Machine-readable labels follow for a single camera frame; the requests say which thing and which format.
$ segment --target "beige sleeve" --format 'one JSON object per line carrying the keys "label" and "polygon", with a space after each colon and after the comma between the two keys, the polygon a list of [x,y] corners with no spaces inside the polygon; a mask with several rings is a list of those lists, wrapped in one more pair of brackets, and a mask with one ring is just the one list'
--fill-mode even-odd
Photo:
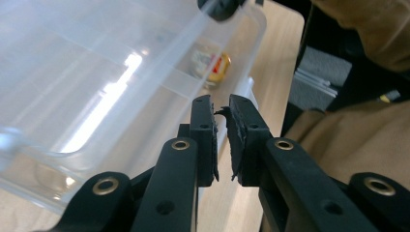
{"label": "beige sleeve", "polygon": [[355,29],[366,56],[394,71],[410,70],[410,0],[311,0],[346,29]]}
{"label": "beige sleeve", "polygon": [[374,172],[410,189],[409,118],[410,101],[373,101],[321,119],[304,113],[286,137],[299,142],[328,175],[344,183],[355,173]]}

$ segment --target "small object inside container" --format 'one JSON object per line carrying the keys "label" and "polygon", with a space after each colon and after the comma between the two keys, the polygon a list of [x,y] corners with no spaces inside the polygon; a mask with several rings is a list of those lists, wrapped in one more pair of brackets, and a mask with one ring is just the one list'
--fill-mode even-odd
{"label": "small object inside container", "polygon": [[218,50],[207,45],[199,44],[191,57],[191,73],[197,78],[205,76],[208,68],[218,56]]}
{"label": "small object inside container", "polygon": [[225,78],[226,71],[230,65],[230,58],[226,53],[220,55],[219,60],[214,65],[211,73],[209,74],[206,82],[205,88],[212,89],[219,86],[219,84]]}

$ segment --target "bolt hole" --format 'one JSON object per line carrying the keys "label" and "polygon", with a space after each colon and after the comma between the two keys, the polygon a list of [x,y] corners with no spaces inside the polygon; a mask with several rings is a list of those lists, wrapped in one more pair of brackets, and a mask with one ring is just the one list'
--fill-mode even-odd
{"label": "bolt hole", "polygon": [[114,186],[114,183],[111,182],[111,181],[102,182],[101,184],[99,184],[99,189],[105,190],[105,189],[109,189],[113,186]]}
{"label": "bolt hole", "polygon": [[372,177],[367,177],[365,178],[365,186],[381,195],[385,196],[393,196],[395,195],[395,188],[393,188],[391,185],[386,183],[383,180],[372,178]]}
{"label": "bolt hole", "polygon": [[277,146],[281,150],[292,150],[293,149],[293,144],[284,140],[277,141],[275,143],[275,146]]}
{"label": "bolt hole", "polygon": [[175,210],[175,205],[172,201],[162,201],[157,205],[157,212],[162,216],[167,216]]}
{"label": "bolt hole", "polygon": [[330,200],[324,201],[322,207],[329,214],[332,214],[332,215],[342,215],[343,214],[343,210],[341,209],[341,207],[333,201],[330,201]]}
{"label": "bolt hole", "polygon": [[116,190],[119,184],[118,180],[113,177],[100,179],[94,184],[93,192],[96,195],[107,195]]}
{"label": "bolt hole", "polygon": [[371,182],[370,183],[373,187],[380,189],[380,190],[387,190],[389,189],[386,185],[379,183],[379,182]]}
{"label": "bolt hole", "polygon": [[179,140],[172,143],[172,148],[175,150],[185,150],[189,148],[190,144],[187,141]]}

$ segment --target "transparent plastic bin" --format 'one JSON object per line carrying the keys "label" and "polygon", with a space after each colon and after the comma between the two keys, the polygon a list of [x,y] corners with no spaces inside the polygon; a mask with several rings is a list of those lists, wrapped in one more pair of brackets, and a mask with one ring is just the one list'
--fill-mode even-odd
{"label": "transparent plastic bin", "polygon": [[[193,98],[244,94],[265,26],[252,4],[218,23],[196,0],[3,1],[0,186],[61,213],[91,176],[155,165]],[[192,74],[204,45],[231,58],[212,91],[216,59]]]}

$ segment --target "wooden table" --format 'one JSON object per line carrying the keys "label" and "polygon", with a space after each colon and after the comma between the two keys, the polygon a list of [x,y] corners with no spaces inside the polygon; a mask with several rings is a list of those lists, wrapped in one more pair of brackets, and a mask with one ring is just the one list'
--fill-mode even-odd
{"label": "wooden table", "polygon": [[[292,81],[303,18],[265,1],[267,30],[250,75],[259,111],[273,135],[279,135]],[[230,148],[222,146],[220,175],[230,177]],[[0,189],[0,231],[33,231],[52,227],[59,216]],[[199,203],[198,231],[258,231],[262,209],[257,188],[242,188],[230,178],[204,190]]]}

